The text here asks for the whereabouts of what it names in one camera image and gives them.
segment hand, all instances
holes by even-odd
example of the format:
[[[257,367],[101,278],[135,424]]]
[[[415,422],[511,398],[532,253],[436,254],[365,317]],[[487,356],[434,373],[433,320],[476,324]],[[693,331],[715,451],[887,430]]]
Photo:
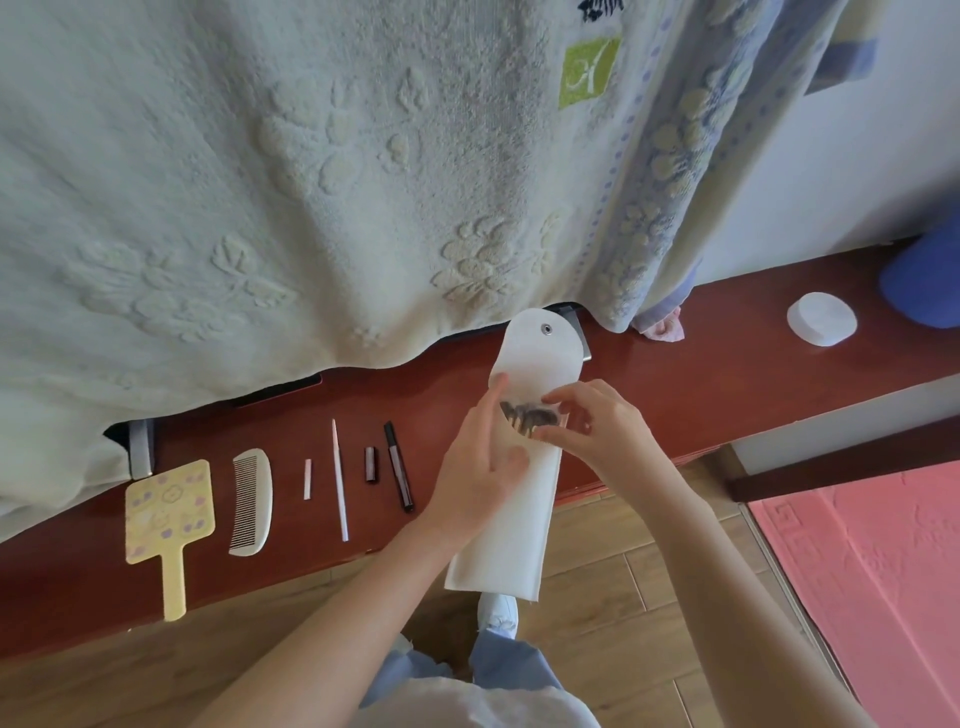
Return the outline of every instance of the hand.
[[[530,465],[527,451],[511,448],[496,469],[491,463],[493,417],[500,415],[500,396],[507,376],[499,375],[487,394],[470,409],[460,432],[446,451],[433,497],[422,519],[465,546],[483,530],[520,484]]]
[[[542,425],[531,437],[576,455],[616,491],[636,481],[648,466],[661,460],[669,464],[639,410],[603,379],[558,387],[544,395],[543,402],[560,404],[564,411],[571,404],[583,408],[588,432]]]

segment pink rug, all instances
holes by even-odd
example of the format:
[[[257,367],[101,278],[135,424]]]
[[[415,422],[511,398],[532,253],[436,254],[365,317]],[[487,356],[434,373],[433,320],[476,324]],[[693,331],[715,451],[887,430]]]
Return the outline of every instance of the pink rug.
[[[960,462],[751,510],[881,728],[960,727]]]

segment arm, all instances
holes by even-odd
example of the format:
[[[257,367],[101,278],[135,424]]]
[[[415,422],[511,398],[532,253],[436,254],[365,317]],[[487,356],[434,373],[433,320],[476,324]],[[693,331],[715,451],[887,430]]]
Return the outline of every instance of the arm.
[[[580,457],[644,519],[727,725],[875,725],[791,626],[635,407],[600,380],[543,400],[587,410],[589,434],[544,426],[534,437]]]
[[[427,588],[486,525],[526,472],[523,449],[491,470],[502,376],[444,457],[430,504],[316,614],[213,701],[193,728],[342,726]]]

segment left hand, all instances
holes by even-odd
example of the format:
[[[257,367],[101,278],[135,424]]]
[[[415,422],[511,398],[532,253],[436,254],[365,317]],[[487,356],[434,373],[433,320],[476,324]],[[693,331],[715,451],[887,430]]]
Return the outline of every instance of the left hand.
[[[421,518],[465,546],[520,484],[530,460],[523,448],[511,448],[499,468],[491,465],[493,418],[507,376],[498,375],[487,394],[470,409],[446,451],[433,497]]]

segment white wall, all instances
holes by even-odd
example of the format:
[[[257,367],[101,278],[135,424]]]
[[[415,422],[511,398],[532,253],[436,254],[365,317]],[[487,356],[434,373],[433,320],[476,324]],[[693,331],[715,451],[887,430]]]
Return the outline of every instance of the white wall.
[[[733,450],[749,474],[960,415],[960,375],[745,437]]]
[[[942,217],[960,189],[958,28],[958,0],[892,0],[872,76],[797,102],[709,241],[698,282]]]

